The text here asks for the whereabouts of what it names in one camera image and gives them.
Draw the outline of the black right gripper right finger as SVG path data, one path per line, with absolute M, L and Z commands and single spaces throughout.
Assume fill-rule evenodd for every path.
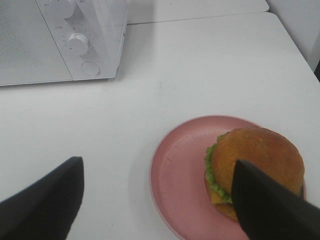
M 247 160 L 237 160 L 231 198 L 251 240 L 318 240 L 320 210 Z

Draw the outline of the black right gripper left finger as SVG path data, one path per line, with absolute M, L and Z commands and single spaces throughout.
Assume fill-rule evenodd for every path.
M 71 157 L 0 203 L 2 240 L 65 240 L 81 207 L 84 162 Z

